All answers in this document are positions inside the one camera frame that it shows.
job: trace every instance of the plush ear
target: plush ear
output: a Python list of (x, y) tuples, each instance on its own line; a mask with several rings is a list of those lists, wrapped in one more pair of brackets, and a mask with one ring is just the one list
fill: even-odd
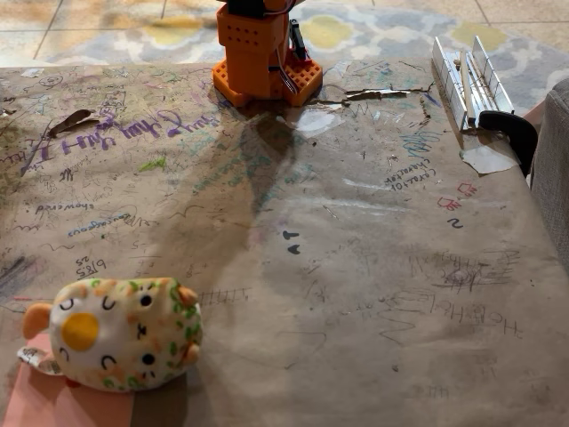
[(180, 286), (178, 292), (180, 293), (180, 299), (184, 306), (191, 307), (197, 302), (197, 294), (191, 289)]
[(24, 313), (24, 338), (31, 340), (50, 325), (51, 304), (38, 303), (31, 305)]
[(190, 365), (192, 363), (196, 363), (198, 359), (199, 359), (199, 345), (197, 345), (196, 343), (191, 343), (188, 347), (188, 350), (186, 351), (186, 354), (184, 355), (182, 363)]

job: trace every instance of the orange robot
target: orange robot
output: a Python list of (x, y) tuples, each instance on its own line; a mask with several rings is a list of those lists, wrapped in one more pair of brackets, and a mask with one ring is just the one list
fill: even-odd
[(300, 107), (322, 85), (322, 68), (310, 59), (298, 22), (289, 21), (301, 1), (227, 0), (218, 10), (226, 59), (213, 67), (213, 84), (234, 106), (285, 99)]

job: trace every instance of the hamster plush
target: hamster plush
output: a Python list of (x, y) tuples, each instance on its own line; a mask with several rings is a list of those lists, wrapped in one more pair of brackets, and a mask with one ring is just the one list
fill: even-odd
[[(197, 361), (202, 341), (197, 295), (175, 278), (72, 283), (53, 305), (37, 303), (26, 311), (25, 338), (46, 328), (52, 375), (114, 392), (154, 389), (183, 374)], [(46, 358), (31, 363), (34, 354), (30, 348), (19, 352), (43, 370)]]

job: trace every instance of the wire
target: wire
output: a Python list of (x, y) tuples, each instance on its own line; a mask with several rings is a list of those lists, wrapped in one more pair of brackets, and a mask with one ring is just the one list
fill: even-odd
[(285, 69), (283, 68), (283, 63), (281, 62), (281, 53), (278, 48), (276, 49), (276, 59), (278, 60), (278, 67), (280, 68), (281, 78), (283, 79), (284, 84), (292, 93), (297, 94), (299, 90), (293, 80), (288, 76), (288, 74), (286, 74)]
[(296, 5), (296, 0), (287, 0), (286, 6), (283, 9), (281, 9), (280, 11), (266, 11), (265, 15), (281, 15), (283, 13), (288, 13), (293, 9), (295, 5)]

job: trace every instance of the red drawing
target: red drawing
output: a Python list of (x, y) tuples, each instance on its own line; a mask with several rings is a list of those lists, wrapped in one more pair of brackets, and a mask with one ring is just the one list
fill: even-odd
[(439, 198), (437, 203), (440, 207), (443, 207), (447, 211), (453, 211), (454, 209), (458, 209), (459, 207), (462, 206), (456, 200), (452, 200), (451, 198), (444, 198), (444, 197)]
[(466, 183), (462, 183), (461, 185), (459, 185), (459, 188), (457, 190), (466, 197), (474, 196), (474, 193), (478, 191), (478, 189), (475, 186)]

